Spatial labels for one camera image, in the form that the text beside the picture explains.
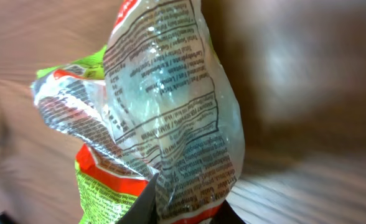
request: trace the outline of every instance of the snack packet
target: snack packet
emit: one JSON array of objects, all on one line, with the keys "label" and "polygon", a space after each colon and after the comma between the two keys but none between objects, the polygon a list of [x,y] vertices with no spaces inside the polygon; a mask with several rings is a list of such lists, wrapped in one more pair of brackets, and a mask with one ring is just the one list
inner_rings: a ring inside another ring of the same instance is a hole
[{"label": "snack packet", "polygon": [[[126,0],[104,53],[104,81],[58,68],[32,86],[45,123],[85,141],[87,150],[77,155],[80,172],[101,170],[138,185],[159,173],[159,223],[210,220],[243,165],[240,109],[200,3]],[[106,203],[104,195],[94,198],[104,192],[98,184],[118,195],[110,186],[121,185],[89,176],[96,184],[79,184],[85,216],[96,224],[118,221],[125,212],[105,205],[118,207],[123,196]],[[94,193],[83,196],[82,189]]]}]

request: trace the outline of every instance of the brown wooden floor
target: brown wooden floor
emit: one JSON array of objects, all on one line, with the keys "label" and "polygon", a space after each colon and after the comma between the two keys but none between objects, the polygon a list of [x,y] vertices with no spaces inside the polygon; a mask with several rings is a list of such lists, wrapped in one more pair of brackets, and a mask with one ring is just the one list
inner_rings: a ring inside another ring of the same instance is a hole
[{"label": "brown wooden floor", "polygon": [[[77,223],[79,140],[32,106],[35,71],[107,41],[121,0],[0,0],[0,97],[11,139],[0,210]],[[248,223],[366,223],[366,0],[203,0],[240,102],[245,166],[228,201]]]}]

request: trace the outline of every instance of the wooden surface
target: wooden surface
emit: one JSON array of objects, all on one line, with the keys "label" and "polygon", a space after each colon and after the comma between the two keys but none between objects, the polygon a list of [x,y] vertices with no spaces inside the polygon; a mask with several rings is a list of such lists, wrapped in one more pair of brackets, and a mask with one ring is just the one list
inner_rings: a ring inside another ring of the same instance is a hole
[{"label": "wooden surface", "polygon": [[[39,68],[106,41],[121,0],[0,0],[0,97],[11,138],[0,210],[21,223],[77,223],[81,142],[32,106]],[[247,223],[366,223],[366,0],[203,0],[240,102],[241,179],[228,196]]]}]

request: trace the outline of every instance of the food package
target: food package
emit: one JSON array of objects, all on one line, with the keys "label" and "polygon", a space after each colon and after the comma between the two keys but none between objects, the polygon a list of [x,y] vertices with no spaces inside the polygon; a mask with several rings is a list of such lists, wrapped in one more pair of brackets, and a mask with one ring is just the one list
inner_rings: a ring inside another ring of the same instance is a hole
[{"label": "food package", "polygon": [[33,83],[45,123],[85,142],[82,223],[117,222],[157,173],[159,223],[207,222],[238,180],[240,109],[200,3],[127,0],[106,49]]}]

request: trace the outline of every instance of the plastic wrapper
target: plastic wrapper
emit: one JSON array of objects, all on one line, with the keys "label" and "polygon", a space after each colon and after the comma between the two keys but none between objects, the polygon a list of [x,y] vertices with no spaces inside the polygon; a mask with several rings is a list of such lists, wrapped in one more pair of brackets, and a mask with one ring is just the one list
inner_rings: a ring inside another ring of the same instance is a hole
[{"label": "plastic wrapper", "polygon": [[211,219],[240,176],[245,143],[200,0],[125,1],[97,63],[102,55],[104,80],[72,69],[87,68],[77,61],[32,85],[45,123],[86,144],[76,166],[82,222],[118,221],[156,173],[159,223]]}]

